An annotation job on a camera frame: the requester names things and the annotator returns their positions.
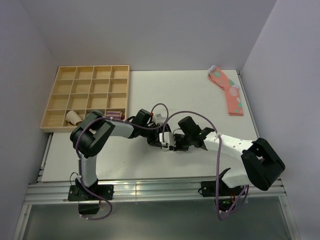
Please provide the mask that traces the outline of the purple striped sock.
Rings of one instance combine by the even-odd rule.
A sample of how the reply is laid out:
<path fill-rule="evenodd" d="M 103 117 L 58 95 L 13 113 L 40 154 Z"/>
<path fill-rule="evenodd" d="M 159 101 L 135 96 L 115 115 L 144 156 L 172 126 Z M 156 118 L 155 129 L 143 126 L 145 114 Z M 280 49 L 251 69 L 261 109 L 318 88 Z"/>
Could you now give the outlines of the purple striped sock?
<path fill-rule="evenodd" d="M 113 120 L 124 120 L 125 114 L 122 111 L 107 111 L 105 113 L 107 118 L 112 118 Z"/>

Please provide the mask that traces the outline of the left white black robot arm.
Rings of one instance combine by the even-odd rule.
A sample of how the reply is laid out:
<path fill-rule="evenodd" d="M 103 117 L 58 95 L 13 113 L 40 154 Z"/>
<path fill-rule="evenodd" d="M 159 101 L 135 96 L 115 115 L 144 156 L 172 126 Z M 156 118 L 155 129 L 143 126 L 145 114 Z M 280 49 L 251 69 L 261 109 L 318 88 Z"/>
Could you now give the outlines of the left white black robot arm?
<path fill-rule="evenodd" d="M 159 134 L 164 125 L 152 123 L 152 117 L 152 114 L 144 109 L 129 119 L 107 117 L 100 110 L 92 110 L 85 116 L 70 135 L 79 161 L 77 181 L 81 183 L 79 194 L 82 197 L 91 200 L 98 193 L 97 155 L 110 137 L 144 137 L 148 143 L 161 145 Z"/>

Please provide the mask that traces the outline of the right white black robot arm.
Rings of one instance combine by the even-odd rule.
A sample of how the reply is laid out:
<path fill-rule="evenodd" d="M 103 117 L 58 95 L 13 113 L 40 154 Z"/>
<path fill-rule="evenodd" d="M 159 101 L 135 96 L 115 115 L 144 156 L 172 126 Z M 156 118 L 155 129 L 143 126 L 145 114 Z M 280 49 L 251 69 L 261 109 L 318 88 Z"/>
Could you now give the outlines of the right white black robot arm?
<path fill-rule="evenodd" d="M 286 166 L 272 146 L 264 138 L 245 140 L 217 133 L 209 127 L 201 129 L 192 117 L 178 122 L 183 134 L 175 133 L 175 151 L 188 151 L 190 146 L 205 151 L 220 152 L 242 163 L 242 167 L 226 167 L 219 174 L 217 191 L 229 194 L 234 188 L 254 185 L 267 191 L 284 172 Z"/>

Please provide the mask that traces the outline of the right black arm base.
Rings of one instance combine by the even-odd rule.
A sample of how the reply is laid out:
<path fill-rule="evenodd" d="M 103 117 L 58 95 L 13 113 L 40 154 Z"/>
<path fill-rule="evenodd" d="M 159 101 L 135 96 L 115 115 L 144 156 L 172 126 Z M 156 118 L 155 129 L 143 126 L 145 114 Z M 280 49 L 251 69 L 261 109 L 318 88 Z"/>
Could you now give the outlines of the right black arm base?
<path fill-rule="evenodd" d="M 216 181 L 206 180 L 200 182 L 200 188 L 197 191 L 202 197 L 216 197 Z M 246 188 L 243 186 L 228 187 L 224 182 L 219 182 L 218 196 L 220 199 L 235 199 L 237 196 L 244 196 Z"/>

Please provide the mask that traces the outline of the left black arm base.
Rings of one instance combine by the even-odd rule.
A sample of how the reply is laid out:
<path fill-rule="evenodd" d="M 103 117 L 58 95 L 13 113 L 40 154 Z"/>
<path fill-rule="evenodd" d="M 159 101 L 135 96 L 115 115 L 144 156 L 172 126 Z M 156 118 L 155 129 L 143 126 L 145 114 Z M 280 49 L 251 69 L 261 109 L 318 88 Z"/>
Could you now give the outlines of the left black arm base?
<path fill-rule="evenodd" d="M 68 202 L 78 202 L 78 213 L 82 216 L 92 217 L 101 209 L 102 202 L 109 205 L 111 214 L 113 206 L 110 200 L 113 199 L 114 186 L 112 184 L 100 185 L 95 182 L 90 187 L 83 187 L 79 181 L 69 187 L 67 196 Z"/>

